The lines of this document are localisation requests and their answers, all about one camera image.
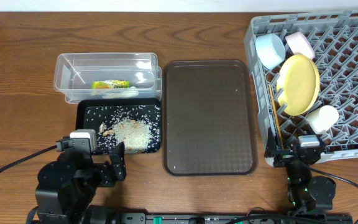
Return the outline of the white cup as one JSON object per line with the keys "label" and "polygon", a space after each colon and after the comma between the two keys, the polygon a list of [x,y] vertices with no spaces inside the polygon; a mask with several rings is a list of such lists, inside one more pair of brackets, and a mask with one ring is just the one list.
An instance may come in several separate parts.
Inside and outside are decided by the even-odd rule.
{"label": "white cup", "polygon": [[339,119],[338,110],[331,106],[322,106],[306,115],[306,122],[316,134],[326,133]]}

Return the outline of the wooden chopstick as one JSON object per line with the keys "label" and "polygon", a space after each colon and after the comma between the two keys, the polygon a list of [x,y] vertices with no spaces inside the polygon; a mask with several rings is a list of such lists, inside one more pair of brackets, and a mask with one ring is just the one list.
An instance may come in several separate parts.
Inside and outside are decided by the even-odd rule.
{"label": "wooden chopstick", "polygon": [[279,143],[280,143],[280,148],[281,148],[281,150],[285,150],[284,145],[283,145],[283,141],[282,141],[280,125],[279,125],[279,122],[278,122],[277,110],[276,110],[276,107],[275,107],[275,100],[273,98],[272,86],[269,85],[268,89],[269,89],[269,94],[270,94],[270,100],[272,102],[272,110],[273,110],[273,115],[274,115],[274,118],[275,118],[275,124],[276,124],[276,127],[277,127],[277,134],[278,134],[278,139],[279,139]]}

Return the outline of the green snack wrapper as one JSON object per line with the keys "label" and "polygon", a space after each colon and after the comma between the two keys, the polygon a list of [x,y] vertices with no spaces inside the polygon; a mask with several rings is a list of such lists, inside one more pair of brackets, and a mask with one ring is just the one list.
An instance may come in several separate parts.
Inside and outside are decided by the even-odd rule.
{"label": "green snack wrapper", "polygon": [[91,87],[92,89],[129,88],[129,82],[122,80],[95,81],[92,83]]}

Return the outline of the yellow plate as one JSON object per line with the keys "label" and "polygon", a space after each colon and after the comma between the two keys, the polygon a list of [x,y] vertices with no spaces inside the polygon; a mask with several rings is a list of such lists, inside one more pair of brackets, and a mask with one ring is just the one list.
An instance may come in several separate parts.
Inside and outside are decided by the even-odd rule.
{"label": "yellow plate", "polygon": [[302,54],[296,54],[284,62],[279,75],[276,89],[283,91],[277,100],[280,106],[287,106],[284,112],[291,116],[307,112],[319,93],[320,77],[315,63]]}

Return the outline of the light blue bowl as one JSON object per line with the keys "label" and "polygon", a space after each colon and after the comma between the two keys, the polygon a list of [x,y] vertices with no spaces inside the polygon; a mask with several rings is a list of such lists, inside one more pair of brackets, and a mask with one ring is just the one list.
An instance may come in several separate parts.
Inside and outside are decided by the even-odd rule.
{"label": "light blue bowl", "polygon": [[285,47],[276,34],[261,35],[255,40],[257,56],[263,66],[271,70],[285,60]]}

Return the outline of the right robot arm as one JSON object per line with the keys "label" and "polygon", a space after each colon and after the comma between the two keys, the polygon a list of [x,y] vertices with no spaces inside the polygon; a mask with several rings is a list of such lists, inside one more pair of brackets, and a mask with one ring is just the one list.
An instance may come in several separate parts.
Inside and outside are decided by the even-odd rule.
{"label": "right robot arm", "polygon": [[273,160],[274,167],[286,170],[288,199],[293,204],[287,214],[325,220],[326,212],[333,208],[336,183],[329,177],[313,176],[310,167],[321,159],[325,144],[315,134],[300,136],[286,150],[279,149],[277,142],[269,128],[264,156]]}

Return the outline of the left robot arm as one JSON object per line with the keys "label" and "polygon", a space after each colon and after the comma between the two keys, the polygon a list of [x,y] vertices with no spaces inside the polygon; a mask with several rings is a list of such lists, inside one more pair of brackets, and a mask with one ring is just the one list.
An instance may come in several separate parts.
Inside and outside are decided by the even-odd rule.
{"label": "left robot arm", "polygon": [[120,142],[109,154],[110,161],[95,163],[89,139],[56,142],[59,157],[38,173],[37,206],[27,223],[120,223],[121,215],[108,207],[92,205],[99,187],[114,187],[126,178],[125,146]]}

